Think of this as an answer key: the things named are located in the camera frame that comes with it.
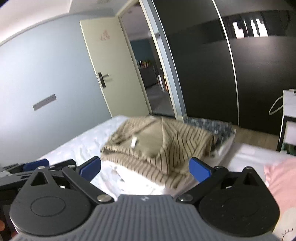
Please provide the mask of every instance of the white ceiling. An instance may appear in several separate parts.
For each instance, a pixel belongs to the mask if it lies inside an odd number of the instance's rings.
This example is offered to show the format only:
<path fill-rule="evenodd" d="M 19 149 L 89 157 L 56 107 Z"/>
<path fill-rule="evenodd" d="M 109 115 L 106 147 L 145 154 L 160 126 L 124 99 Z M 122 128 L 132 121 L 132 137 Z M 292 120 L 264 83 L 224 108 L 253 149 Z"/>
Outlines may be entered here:
<path fill-rule="evenodd" d="M 32 26 L 59 16 L 112 8 L 127 0 L 9 0 L 0 8 L 0 45 Z"/>
<path fill-rule="evenodd" d="M 126 12 L 122 21 L 129 40 L 139 40 L 151 37 L 149 26 L 140 6 L 133 6 Z"/>

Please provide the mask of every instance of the blanket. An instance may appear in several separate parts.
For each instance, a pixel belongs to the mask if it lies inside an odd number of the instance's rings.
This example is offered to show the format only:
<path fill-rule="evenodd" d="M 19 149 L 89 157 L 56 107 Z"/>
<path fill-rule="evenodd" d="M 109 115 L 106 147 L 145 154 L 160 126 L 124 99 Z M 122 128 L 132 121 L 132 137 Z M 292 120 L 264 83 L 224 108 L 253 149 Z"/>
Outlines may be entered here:
<path fill-rule="evenodd" d="M 174 119 L 130 118 L 103 146 L 101 160 L 115 162 L 158 185 L 177 189 L 180 183 L 193 179 L 189 160 L 209 153 L 212 139 L 210 132 Z"/>

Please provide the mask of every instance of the brown striped fabric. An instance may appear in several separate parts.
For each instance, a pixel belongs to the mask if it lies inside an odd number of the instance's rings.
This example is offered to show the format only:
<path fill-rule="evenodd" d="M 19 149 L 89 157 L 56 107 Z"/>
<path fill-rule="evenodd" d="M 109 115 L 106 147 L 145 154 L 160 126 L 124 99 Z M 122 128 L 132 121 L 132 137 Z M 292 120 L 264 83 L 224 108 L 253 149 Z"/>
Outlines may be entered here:
<path fill-rule="evenodd" d="M 137 137 L 134 148 L 132 138 Z M 136 117 L 123 123 L 101 149 L 101 160 L 118 163 L 172 189 L 193 179 L 188 161 L 211 149 L 210 132 L 168 118 Z"/>

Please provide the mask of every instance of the cord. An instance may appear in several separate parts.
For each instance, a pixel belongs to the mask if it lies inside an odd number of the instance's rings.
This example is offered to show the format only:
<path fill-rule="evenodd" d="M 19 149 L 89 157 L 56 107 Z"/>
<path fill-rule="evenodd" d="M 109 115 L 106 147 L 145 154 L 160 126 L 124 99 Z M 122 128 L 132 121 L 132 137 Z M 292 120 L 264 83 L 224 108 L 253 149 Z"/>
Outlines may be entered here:
<path fill-rule="evenodd" d="M 270 108 L 270 110 L 269 110 L 269 112 L 268 112 L 269 115 L 273 115 L 274 113 L 278 112 L 281 108 L 283 108 L 283 105 L 282 105 L 281 107 L 277 108 L 275 111 L 271 112 L 272 108 L 273 108 L 273 107 L 276 105 L 276 103 L 277 103 L 280 99 L 282 99 L 282 98 L 283 98 L 283 96 L 279 97 L 279 98 L 276 100 L 276 102 L 274 102 L 274 104 L 272 105 L 272 107 Z"/>

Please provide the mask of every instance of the sliding wardrobe door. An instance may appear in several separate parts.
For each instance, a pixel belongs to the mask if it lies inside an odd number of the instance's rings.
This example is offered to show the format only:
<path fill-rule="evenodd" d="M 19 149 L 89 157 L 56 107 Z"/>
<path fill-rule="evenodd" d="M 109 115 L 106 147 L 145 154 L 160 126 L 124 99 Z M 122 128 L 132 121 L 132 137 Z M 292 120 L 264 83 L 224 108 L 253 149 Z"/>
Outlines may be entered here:
<path fill-rule="evenodd" d="M 296 88 L 293 1 L 215 0 L 237 74 L 240 126 L 279 134 L 282 111 L 269 115 L 284 89 Z"/>
<path fill-rule="evenodd" d="M 238 122 L 226 37 L 211 0 L 154 0 L 175 61 L 187 115 Z"/>

